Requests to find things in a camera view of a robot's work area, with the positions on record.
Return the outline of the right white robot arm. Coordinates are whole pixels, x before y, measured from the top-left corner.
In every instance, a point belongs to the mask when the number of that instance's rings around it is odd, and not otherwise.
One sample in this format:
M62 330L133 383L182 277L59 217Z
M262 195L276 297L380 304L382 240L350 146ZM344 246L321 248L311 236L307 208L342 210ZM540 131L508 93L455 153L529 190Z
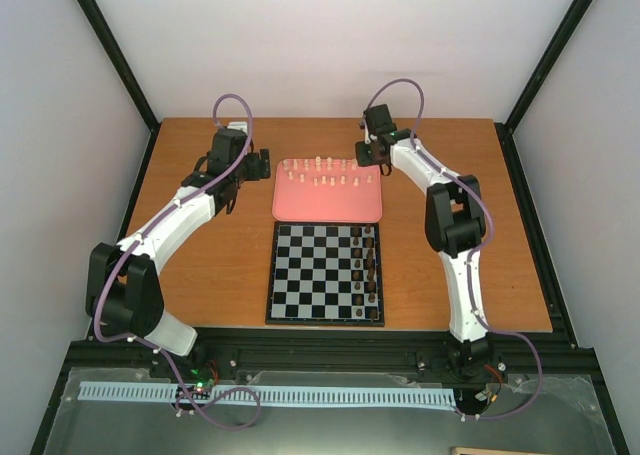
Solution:
M448 366L454 377L469 379L491 356L479 271L487 230L479 182L447 168L410 130L398 129L385 104L365 109L360 127L358 164L377 166L383 175L397 169L425 195L425 236L442 261L448 290Z

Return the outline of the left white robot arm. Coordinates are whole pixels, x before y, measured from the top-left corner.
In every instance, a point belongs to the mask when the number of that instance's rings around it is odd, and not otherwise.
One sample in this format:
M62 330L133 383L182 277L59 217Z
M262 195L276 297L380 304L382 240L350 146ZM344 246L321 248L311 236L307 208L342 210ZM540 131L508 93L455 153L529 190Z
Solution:
M94 334L142 339L173 354L186 377L201 375L208 353L196 343L195 328L165 307L159 275L188 238L220 212L231 213L243 183L268 179L269 151L254 149L250 124L231 122L214 134L211 149L196 163L173 198L145 225L115 245L91 252L85 310Z

